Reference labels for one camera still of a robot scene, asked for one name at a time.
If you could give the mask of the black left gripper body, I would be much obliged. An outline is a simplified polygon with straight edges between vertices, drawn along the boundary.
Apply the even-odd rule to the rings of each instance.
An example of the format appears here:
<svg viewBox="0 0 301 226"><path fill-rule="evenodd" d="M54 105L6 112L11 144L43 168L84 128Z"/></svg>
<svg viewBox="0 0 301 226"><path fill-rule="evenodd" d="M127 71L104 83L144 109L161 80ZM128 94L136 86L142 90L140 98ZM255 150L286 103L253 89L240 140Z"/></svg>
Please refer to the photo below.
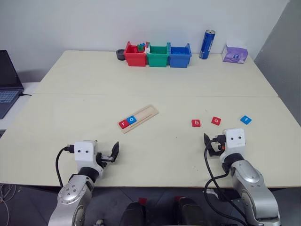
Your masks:
<svg viewBox="0 0 301 226"><path fill-rule="evenodd" d="M116 155L111 154L110 156L102 156L102 153L97 153L96 162L103 169L106 167L107 162L115 162Z"/></svg>

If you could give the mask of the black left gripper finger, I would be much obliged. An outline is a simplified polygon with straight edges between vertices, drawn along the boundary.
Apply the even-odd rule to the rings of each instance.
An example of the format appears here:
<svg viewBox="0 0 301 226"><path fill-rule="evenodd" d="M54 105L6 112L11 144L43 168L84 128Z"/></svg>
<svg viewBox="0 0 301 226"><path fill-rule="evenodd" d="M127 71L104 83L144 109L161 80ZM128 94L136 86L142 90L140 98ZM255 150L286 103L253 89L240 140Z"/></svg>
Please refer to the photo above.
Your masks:
<svg viewBox="0 0 301 226"><path fill-rule="evenodd" d="M111 162L115 162L119 154L119 141L115 143L111 151Z"/></svg>

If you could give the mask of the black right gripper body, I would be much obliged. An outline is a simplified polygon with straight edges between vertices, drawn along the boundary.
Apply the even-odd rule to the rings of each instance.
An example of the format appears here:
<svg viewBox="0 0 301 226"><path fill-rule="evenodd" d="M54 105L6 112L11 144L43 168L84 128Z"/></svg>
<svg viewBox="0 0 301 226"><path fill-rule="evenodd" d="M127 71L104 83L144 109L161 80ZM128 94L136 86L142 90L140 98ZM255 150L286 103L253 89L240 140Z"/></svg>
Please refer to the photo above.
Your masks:
<svg viewBox="0 0 301 226"><path fill-rule="evenodd" d="M225 143L218 143L218 151L216 151L213 146L212 146L212 142L210 141L208 144L208 152L209 155L212 156L220 156L222 153L224 153L225 151Z"/></svg>

